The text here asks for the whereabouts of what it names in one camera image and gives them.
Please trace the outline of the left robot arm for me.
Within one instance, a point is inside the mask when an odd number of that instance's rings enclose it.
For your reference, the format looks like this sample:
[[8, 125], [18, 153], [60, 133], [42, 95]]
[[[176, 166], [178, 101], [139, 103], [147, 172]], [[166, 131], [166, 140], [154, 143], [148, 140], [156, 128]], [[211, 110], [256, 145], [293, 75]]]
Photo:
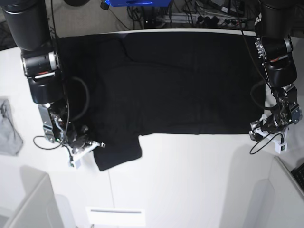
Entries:
[[257, 143], [264, 139], [274, 142], [277, 153], [287, 150], [289, 125], [298, 124], [302, 119], [294, 85], [297, 70], [290, 37], [299, 3], [298, 0], [261, 0], [260, 13], [254, 23], [255, 47], [265, 75], [262, 82], [255, 84], [251, 90], [254, 91], [262, 84], [268, 85], [276, 104], [263, 107], [271, 114], [263, 114], [259, 120], [252, 122], [249, 135]]

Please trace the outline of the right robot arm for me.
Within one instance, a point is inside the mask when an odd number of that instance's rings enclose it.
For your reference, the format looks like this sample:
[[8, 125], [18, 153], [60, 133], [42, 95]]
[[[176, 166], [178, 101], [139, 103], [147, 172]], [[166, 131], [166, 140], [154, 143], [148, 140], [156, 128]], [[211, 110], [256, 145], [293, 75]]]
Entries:
[[72, 115], [66, 77], [62, 71], [57, 35], [49, 30], [43, 0], [2, 0], [0, 7], [16, 45], [21, 49], [21, 64], [33, 102], [38, 105], [44, 138], [68, 151], [69, 166], [78, 169], [81, 159], [103, 142], [90, 139], [86, 125], [76, 124], [88, 111], [90, 94], [86, 83], [72, 77], [83, 88], [84, 104]]

